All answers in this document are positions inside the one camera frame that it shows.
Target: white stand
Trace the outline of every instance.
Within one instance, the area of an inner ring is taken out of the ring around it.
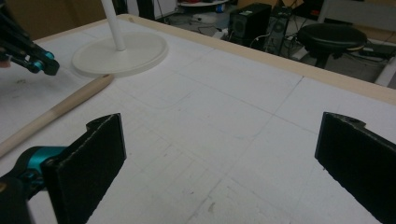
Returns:
[[[112,1],[102,0],[113,37],[93,41],[79,49],[72,63],[85,76],[130,76],[149,70],[166,57],[166,41],[150,33],[122,35]]]

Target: black chair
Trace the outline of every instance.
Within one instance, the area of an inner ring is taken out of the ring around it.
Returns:
[[[367,42],[366,34],[351,25],[323,23],[325,19],[396,31],[396,22],[392,19],[396,7],[347,0],[321,2],[319,23],[306,25],[297,33],[297,40],[317,58],[316,67],[324,68],[330,55],[339,58],[343,53],[362,49]]]
[[[343,53],[362,49],[367,36],[349,25],[318,23],[301,28],[297,40],[312,57],[317,58],[315,66],[324,68],[330,55],[337,59]]]

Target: desk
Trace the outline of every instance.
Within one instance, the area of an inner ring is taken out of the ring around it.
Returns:
[[[208,36],[119,17],[123,32],[163,36],[158,66],[117,78],[91,100],[0,159],[1,175],[27,148],[68,146],[84,124],[121,113],[127,160],[89,223],[378,223],[314,158],[323,111],[361,119],[396,142],[396,91]],[[0,141],[91,81],[74,52],[109,36],[104,21],[41,39],[56,77],[1,70]],[[55,223],[49,197],[30,202]]]

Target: cardboard box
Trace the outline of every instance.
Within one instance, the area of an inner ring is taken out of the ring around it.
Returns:
[[[8,0],[6,4],[33,40],[106,18],[97,0]]]

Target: shelf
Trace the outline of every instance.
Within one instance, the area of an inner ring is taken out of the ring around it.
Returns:
[[[210,7],[228,2],[229,0],[219,0],[212,3],[198,2],[198,3],[179,3],[181,7]]]

